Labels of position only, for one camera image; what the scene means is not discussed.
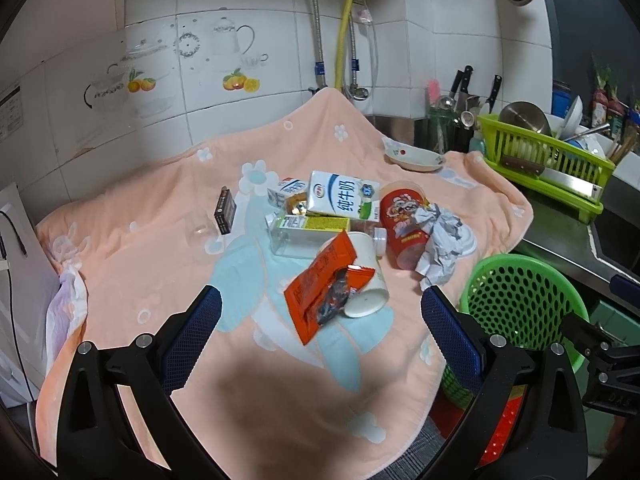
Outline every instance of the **metal bolt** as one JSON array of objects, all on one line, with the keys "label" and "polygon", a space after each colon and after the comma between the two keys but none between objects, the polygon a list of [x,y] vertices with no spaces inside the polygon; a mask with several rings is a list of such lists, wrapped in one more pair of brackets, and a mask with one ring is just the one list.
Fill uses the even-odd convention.
[{"label": "metal bolt", "polygon": [[78,345],[78,353],[85,355],[89,353],[89,350],[91,350],[92,348],[92,344],[88,341],[82,341],[79,345]]},{"label": "metal bolt", "polygon": [[136,346],[138,348],[146,348],[153,342],[153,340],[154,339],[149,334],[139,335],[136,339]]},{"label": "metal bolt", "polygon": [[497,346],[498,348],[502,348],[507,344],[507,340],[504,338],[504,336],[501,336],[500,334],[492,335],[489,338],[489,341],[491,341],[492,345]]},{"label": "metal bolt", "polygon": [[551,343],[551,351],[556,355],[564,354],[564,347],[560,343]]}]

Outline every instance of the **white oval dish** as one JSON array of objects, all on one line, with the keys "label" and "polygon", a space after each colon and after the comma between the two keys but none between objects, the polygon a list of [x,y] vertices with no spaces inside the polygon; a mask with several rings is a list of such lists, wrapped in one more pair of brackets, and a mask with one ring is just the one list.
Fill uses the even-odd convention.
[{"label": "white oval dish", "polygon": [[438,171],[445,162],[444,157],[438,153],[409,146],[396,140],[385,142],[385,155],[404,170],[420,173]]}]

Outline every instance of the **dish rack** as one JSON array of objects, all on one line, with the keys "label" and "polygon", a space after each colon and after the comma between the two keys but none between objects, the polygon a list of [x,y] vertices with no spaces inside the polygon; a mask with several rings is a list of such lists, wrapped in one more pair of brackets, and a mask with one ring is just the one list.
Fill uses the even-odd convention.
[{"label": "dish rack", "polygon": [[514,156],[527,162],[581,178],[602,189],[616,169],[610,160],[542,134],[498,121],[498,115],[478,117],[486,144],[486,162],[506,179],[528,187],[578,210],[581,222],[589,223],[602,213],[600,198],[589,200],[570,191],[540,180],[537,175],[510,170],[500,164],[503,155]]}]

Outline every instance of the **white paper cup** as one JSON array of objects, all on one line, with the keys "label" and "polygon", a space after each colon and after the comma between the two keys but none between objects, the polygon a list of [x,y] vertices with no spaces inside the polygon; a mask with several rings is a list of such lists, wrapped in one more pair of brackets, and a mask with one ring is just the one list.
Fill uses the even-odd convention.
[{"label": "white paper cup", "polygon": [[382,275],[380,263],[376,258],[373,239],[364,233],[348,233],[349,240],[356,249],[356,261],[353,265],[376,269],[376,273],[367,285],[360,289],[344,306],[344,313],[349,317],[364,317],[384,307],[389,301],[385,277]]}]

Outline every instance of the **green plastic basket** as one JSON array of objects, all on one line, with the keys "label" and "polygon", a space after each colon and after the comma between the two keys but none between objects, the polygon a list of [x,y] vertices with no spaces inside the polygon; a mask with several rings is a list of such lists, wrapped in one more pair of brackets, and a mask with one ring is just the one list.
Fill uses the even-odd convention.
[{"label": "green plastic basket", "polygon": [[498,121],[495,114],[478,117],[486,144],[487,164],[506,179],[528,187],[578,210],[581,222],[589,223],[602,213],[602,203],[540,180],[538,176],[510,170],[500,164],[503,155],[515,156],[546,168],[576,176],[602,188],[616,169],[613,162],[553,137]]},{"label": "green plastic basket", "polygon": [[[547,264],[519,254],[498,254],[474,269],[460,299],[460,312],[471,314],[488,334],[501,334],[521,348],[542,350],[553,342],[564,345],[574,372],[584,356],[560,333],[562,318],[573,311],[589,320],[574,286]],[[465,409],[473,395],[458,384],[447,366],[442,389],[457,407]],[[522,394],[514,388],[512,398]]]}]

